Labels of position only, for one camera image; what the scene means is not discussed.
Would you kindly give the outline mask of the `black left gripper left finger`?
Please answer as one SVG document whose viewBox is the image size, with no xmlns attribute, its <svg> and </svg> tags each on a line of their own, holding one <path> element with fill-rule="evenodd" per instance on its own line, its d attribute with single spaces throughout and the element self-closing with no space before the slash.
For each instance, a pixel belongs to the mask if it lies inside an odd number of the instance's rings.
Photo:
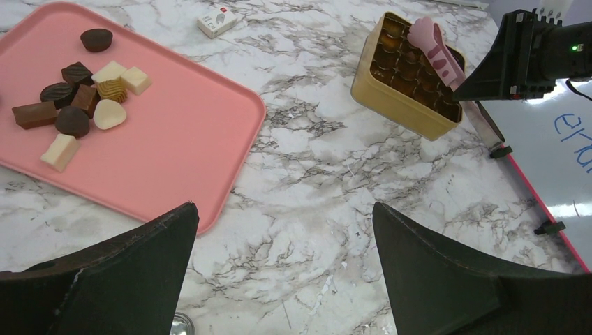
<svg viewBox="0 0 592 335">
<path fill-rule="evenodd" d="M 198 229 L 192 202 L 80 251 L 1 273 L 2 334 L 168 334 Z"/>
</svg>

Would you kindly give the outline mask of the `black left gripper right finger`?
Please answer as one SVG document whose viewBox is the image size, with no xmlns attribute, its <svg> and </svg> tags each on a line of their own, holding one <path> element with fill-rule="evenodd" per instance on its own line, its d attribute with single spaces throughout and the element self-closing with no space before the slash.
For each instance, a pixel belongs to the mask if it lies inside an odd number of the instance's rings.
<svg viewBox="0 0 592 335">
<path fill-rule="evenodd" d="M 591 275 L 483 253 L 377 202 L 373 231 L 399 334 L 590 334 Z"/>
</svg>

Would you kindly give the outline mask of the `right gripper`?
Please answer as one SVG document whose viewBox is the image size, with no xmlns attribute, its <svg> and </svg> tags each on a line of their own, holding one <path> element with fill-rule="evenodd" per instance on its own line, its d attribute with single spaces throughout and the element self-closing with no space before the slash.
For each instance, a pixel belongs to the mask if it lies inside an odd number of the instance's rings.
<svg viewBox="0 0 592 335">
<path fill-rule="evenodd" d="M 542 98 L 555 80 L 591 78 L 591 22 L 563 25 L 550 10 L 504 14 L 490 51 L 453 93 L 454 101 Z"/>
</svg>

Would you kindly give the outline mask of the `pink silicone tongs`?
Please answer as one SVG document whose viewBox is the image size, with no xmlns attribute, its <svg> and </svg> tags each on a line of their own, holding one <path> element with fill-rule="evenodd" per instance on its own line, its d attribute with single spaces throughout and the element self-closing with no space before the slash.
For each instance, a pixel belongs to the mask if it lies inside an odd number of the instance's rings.
<svg viewBox="0 0 592 335">
<path fill-rule="evenodd" d="M 416 20 L 408 32 L 409 42 L 423 51 L 443 84 L 456 91 L 466 80 L 463 68 L 447 48 L 441 29 L 430 17 Z M 503 146 L 504 140 L 486 120 L 478 105 L 473 101 L 460 102 L 469 121 L 490 151 Z"/>
</svg>

